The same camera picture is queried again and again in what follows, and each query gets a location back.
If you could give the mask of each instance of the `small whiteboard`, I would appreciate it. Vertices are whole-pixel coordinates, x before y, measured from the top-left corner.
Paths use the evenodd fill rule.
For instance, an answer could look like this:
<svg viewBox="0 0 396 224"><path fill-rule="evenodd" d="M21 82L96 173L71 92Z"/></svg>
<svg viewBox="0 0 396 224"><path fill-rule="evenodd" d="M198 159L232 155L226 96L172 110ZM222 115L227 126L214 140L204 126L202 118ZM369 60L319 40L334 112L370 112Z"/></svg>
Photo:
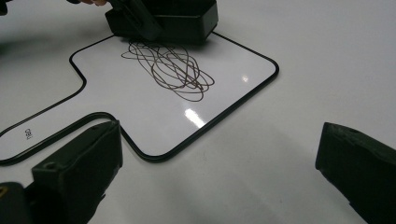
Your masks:
<svg viewBox="0 0 396 224"><path fill-rule="evenodd" d="M202 46L135 43L111 36L79 50L70 62L86 79L85 87L14 128L35 130L30 145L3 133L0 144L7 143L3 146L11 151L0 154L0 160L94 112L118 119L139 156L166 160L278 72L273 60L218 34L211 34Z"/></svg>

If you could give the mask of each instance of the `finger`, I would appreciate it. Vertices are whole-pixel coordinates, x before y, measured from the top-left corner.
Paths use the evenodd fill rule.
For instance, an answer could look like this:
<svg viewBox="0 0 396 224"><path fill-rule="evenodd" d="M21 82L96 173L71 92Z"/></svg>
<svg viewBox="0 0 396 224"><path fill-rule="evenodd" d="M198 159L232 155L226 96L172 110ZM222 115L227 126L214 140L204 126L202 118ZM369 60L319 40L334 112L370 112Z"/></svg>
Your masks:
<svg viewBox="0 0 396 224"><path fill-rule="evenodd" d="M91 0L79 0L80 2L86 3L86 4L92 4Z"/></svg>
<svg viewBox="0 0 396 224"><path fill-rule="evenodd" d="M104 6L106 4L106 0L92 0L97 6Z"/></svg>

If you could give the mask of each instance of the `white surface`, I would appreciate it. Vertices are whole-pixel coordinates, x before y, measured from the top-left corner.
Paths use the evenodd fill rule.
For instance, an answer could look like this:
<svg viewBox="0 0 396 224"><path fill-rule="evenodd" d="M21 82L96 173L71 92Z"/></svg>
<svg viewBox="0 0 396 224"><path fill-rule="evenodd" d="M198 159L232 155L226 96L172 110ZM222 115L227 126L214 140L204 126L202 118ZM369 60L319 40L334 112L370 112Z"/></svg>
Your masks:
<svg viewBox="0 0 396 224"><path fill-rule="evenodd" d="M17 156L94 112L110 113L120 120L122 128L144 154L161 156L276 72L276 66L265 58L217 35L211 35L202 47L181 49L175 46L173 49L183 60L195 60L194 66L201 70L201 74L195 71L195 75L200 77L193 82L213 84L202 94L180 93L184 97L181 98L173 91L160 87L142 67L142 62L122 58L121 55L128 48L128 42L111 37L74 55L73 62L87 79L85 88L70 100L4 133L0 137L0 145L4 147L0 151L0 160ZM166 48L160 49L162 54L169 53L167 51ZM184 53L189 54L189 57L183 56ZM133 56L131 52L124 55ZM186 66L177 59L168 60L166 63L174 61L180 68ZM158 70L161 78L167 79L169 84L183 85L173 77L161 75L160 69L164 70L165 66L160 63L158 66L153 69ZM172 70L165 72L177 75ZM185 72L194 78L194 72ZM188 88L179 90L197 91ZM26 130L32 137L26 137Z"/></svg>
<svg viewBox="0 0 396 224"><path fill-rule="evenodd" d="M55 23L76 21L74 27L57 30L54 38L73 33L76 42L62 41L55 52L72 53L95 39L75 29L91 35L102 29L95 40L108 35L101 8L62 7L62 13L54 15L51 11L62 3L12 4L20 2L18 10L32 21L35 15L47 15ZM42 8L27 10L23 2ZM218 3L216 31L276 60L278 78L166 163L141 161L124 144L124 166L90 223L364 223L315 170L315 157L324 121L360 130L396 148L396 2ZM2 29L5 18L0 18ZM6 34L17 38L17 30L24 30L21 24L13 29L2 30L0 42ZM51 66L37 62L40 69ZM70 66L60 66L57 72L74 77ZM11 112L3 112L3 96L2 122L17 117L11 101L6 101ZM0 168L0 181L28 185L30 169L65 141L21 164Z"/></svg>

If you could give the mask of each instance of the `white table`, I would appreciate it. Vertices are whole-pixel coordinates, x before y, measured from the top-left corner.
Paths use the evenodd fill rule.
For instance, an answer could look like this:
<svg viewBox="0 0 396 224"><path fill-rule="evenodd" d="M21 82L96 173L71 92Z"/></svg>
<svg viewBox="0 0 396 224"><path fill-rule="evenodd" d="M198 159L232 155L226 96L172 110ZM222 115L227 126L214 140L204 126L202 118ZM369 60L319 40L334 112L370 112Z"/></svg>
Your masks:
<svg viewBox="0 0 396 224"><path fill-rule="evenodd" d="M76 91L69 56L111 35L109 6L7 5L0 130ZM142 161L123 142L124 166L90 223L364 223L315 158L325 121L396 148L396 2L218 0L218 7L216 31L273 58L279 76L170 161ZM29 185L30 169L71 138L0 167L0 182Z"/></svg>

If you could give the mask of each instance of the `black scribbled lines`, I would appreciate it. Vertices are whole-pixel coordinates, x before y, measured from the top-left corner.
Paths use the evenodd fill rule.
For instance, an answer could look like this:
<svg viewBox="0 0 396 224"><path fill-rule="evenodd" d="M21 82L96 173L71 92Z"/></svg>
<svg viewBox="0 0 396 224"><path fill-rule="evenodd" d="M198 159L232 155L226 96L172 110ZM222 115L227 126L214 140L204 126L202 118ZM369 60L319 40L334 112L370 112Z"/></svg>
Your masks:
<svg viewBox="0 0 396 224"><path fill-rule="evenodd" d="M181 46L130 41L128 51L121 57L138 60L158 85L187 101L202 101L204 93L215 84L215 80L202 71L198 62Z"/></svg>

